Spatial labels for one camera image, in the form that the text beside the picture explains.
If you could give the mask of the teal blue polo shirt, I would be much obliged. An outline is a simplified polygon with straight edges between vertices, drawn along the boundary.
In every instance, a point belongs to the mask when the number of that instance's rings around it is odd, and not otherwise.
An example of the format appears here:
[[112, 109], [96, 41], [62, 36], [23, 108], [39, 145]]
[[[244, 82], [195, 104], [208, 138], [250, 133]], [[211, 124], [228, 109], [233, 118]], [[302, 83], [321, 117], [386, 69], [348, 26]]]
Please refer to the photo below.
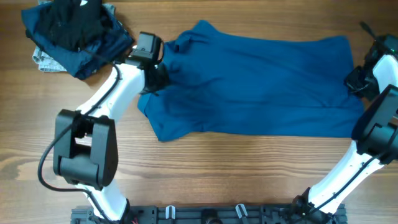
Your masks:
[[364, 112], [344, 86], [343, 36], [291, 42], [226, 34], [200, 21], [165, 44], [170, 85], [141, 96], [160, 141], [192, 132], [348, 138]]

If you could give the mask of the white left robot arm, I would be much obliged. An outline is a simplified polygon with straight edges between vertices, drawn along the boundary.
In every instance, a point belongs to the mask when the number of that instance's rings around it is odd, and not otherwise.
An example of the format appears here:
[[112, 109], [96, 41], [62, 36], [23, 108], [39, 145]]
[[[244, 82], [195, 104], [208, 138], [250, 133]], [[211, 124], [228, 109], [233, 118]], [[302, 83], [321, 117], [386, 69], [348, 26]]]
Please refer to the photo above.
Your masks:
[[127, 60], [112, 68], [98, 91], [75, 111], [61, 110], [55, 122], [53, 171], [85, 194], [95, 222], [124, 223], [129, 201], [114, 178], [118, 168], [116, 123], [137, 95], [169, 84], [164, 64]]

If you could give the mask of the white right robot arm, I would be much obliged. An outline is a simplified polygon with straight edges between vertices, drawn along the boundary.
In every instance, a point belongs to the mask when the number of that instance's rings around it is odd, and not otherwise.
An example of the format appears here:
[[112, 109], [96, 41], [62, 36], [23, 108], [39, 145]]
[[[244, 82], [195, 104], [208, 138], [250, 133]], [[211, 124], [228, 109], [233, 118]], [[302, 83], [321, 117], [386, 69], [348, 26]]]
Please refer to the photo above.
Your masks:
[[335, 213], [365, 178], [397, 159], [397, 37], [373, 39], [364, 65], [345, 78], [349, 91], [371, 105], [355, 124], [346, 154], [308, 192], [308, 203], [323, 213]]

